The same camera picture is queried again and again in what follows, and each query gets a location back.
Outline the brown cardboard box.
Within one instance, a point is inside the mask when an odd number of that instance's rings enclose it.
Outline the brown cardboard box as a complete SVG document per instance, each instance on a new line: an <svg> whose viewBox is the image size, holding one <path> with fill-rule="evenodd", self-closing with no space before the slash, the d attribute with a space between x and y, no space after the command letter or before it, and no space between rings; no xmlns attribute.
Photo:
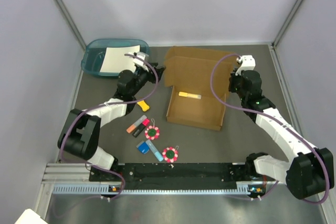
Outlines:
<svg viewBox="0 0 336 224"><path fill-rule="evenodd" d="M229 97L229 77L236 63L232 52L193 47L171 47L165 55L164 84L172 87L166 113L170 123L219 131ZM180 97L179 92L202 98Z"/></svg>

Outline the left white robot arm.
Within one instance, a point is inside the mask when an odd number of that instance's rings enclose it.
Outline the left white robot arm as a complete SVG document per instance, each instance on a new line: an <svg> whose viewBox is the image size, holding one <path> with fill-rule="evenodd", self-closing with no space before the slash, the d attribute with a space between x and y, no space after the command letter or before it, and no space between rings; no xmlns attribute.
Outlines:
<svg viewBox="0 0 336 224"><path fill-rule="evenodd" d="M58 139L58 148L100 167L102 176L107 180L116 179L119 174L118 159L98 146L100 129L129 114L135 106L135 95L147 82L160 81L164 70L164 66L159 67L154 62L146 69L136 66L135 71L121 71L116 92L110 100L85 114L79 109L69 112Z"/></svg>

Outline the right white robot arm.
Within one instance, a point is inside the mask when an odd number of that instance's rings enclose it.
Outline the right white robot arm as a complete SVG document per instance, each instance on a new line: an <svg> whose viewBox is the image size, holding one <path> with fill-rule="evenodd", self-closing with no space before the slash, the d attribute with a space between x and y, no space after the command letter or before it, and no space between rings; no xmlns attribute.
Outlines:
<svg viewBox="0 0 336 224"><path fill-rule="evenodd" d="M229 91L237 93L243 110L281 148L286 161L266 153L247 157L245 174L252 180L262 175L287 186L297 199L318 193L328 194L334 187L333 155L305 140L262 94L261 77L255 70L235 69L229 79Z"/></svg>

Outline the white box corner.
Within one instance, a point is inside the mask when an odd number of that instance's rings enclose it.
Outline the white box corner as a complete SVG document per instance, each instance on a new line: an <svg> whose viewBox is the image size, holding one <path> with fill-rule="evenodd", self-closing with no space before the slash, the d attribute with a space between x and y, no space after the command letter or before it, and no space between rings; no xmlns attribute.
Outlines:
<svg viewBox="0 0 336 224"><path fill-rule="evenodd" d="M32 209L26 209L15 224L47 224L47 222Z"/></svg>

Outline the yellow highlighter pen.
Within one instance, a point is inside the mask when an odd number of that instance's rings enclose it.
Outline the yellow highlighter pen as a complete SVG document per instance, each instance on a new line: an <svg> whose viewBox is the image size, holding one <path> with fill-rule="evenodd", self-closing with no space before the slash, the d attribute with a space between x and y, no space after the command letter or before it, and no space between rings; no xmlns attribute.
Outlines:
<svg viewBox="0 0 336 224"><path fill-rule="evenodd" d="M198 100L202 98L200 94L193 94L193 93L187 93L187 92L179 92L178 95L180 97L192 98L192 99L198 99Z"/></svg>

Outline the yellow bone-shaped eraser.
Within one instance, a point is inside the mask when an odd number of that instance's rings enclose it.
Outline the yellow bone-shaped eraser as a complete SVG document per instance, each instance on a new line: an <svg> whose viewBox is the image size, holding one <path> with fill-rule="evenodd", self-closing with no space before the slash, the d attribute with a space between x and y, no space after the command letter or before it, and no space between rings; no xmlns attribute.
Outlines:
<svg viewBox="0 0 336 224"><path fill-rule="evenodd" d="M137 102L137 105L141 108L143 112L146 112L150 109L150 106L144 100Z"/></svg>

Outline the white paper sheet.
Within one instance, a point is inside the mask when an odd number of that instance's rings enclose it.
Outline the white paper sheet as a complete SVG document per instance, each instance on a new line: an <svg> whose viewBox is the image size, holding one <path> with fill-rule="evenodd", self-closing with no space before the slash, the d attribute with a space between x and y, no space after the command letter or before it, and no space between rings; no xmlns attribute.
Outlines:
<svg viewBox="0 0 336 224"><path fill-rule="evenodd" d="M100 73L119 74L123 70L135 71L132 57L125 54L133 54L140 51L140 45L131 47L108 47L102 62Z"/></svg>

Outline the pink black highlighter pen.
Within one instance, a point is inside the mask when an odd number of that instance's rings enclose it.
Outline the pink black highlighter pen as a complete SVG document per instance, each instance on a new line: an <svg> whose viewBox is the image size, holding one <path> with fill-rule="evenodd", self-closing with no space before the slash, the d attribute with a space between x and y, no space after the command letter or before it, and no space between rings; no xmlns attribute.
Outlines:
<svg viewBox="0 0 336 224"><path fill-rule="evenodd" d="M147 127L147 125L150 123L149 119L145 119L143 122L141 122L136 129L133 131L132 136L138 137L140 133Z"/></svg>

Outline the orange highlighter pen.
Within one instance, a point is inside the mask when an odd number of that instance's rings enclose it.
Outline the orange highlighter pen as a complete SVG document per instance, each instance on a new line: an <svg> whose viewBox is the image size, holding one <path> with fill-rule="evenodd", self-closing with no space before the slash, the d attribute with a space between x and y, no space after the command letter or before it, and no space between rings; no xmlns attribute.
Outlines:
<svg viewBox="0 0 336 224"><path fill-rule="evenodd" d="M145 119L147 119L146 115L141 116L139 119L137 119L132 125L130 125L127 128L127 133L133 132Z"/></svg>

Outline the teal plastic bin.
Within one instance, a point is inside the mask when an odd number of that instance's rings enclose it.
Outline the teal plastic bin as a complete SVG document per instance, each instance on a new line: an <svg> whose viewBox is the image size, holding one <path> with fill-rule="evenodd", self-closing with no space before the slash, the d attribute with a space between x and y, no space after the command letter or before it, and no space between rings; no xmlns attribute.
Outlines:
<svg viewBox="0 0 336 224"><path fill-rule="evenodd" d="M81 69L93 76L116 77L123 70L135 70L133 59L127 53L149 54L149 45L140 39L103 38L86 46Z"/></svg>

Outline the blue rectangular eraser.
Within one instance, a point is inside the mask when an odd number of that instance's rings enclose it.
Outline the blue rectangular eraser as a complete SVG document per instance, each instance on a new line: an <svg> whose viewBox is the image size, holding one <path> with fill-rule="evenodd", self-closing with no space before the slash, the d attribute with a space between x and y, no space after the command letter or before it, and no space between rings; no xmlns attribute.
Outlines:
<svg viewBox="0 0 336 224"><path fill-rule="evenodd" d="M147 143L144 142L144 141L141 141L141 142L137 145L137 149L138 149L138 151L139 151L140 153L142 153L142 154L146 154L146 153L150 150L149 146L148 146Z"/></svg>

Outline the light blue highlighter pen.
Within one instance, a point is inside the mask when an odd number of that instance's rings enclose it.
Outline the light blue highlighter pen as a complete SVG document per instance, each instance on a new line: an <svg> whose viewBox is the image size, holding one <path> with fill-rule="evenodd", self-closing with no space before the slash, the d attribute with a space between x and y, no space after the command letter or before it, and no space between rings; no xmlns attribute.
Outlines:
<svg viewBox="0 0 336 224"><path fill-rule="evenodd" d="M154 144L152 143L151 140L146 140L145 141L147 146L149 147L149 149L152 151L152 153L154 154L154 156L156 157L156 159L159 162L162 162L164 160L162 154L157 150L157 148L154 146Z"/></svg>

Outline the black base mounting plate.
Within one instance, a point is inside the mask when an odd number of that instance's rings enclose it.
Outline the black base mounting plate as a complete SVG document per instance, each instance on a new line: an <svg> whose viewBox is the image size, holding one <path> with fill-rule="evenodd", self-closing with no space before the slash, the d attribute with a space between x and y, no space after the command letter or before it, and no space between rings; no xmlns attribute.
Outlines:
<svg viewBox="0 0 336 224"><path fill-rule="evenodd" d="M262 179L250 175L244 163L125 163L112 169L126 182L146 178L218 178L224 182L240 182Z"/></svg>

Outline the pink green flower keychain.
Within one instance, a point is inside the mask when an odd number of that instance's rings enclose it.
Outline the pink green flower keychain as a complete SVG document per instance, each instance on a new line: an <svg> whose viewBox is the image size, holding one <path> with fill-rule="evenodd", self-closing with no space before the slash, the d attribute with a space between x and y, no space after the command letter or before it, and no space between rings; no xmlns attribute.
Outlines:
<svg viewBox="0 0 336 224"><path fill-rule="evenodd" d="M155 120L151 119L150 125L145 130L145 137L147 140L156 140L160 136L160 129L156 125Z"/></svg>

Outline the aluminium frame rail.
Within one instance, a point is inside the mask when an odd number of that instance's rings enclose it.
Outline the aluminium frame rail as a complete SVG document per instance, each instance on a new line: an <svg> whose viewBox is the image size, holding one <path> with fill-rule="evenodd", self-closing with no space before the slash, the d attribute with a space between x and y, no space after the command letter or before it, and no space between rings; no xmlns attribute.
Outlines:
<svg viewBox="0 0 336 224"><path fill-rule="evenodd" d="M49 163L42 178L43 184L80 184L89 181L90 170L85 164Z"/></svg>

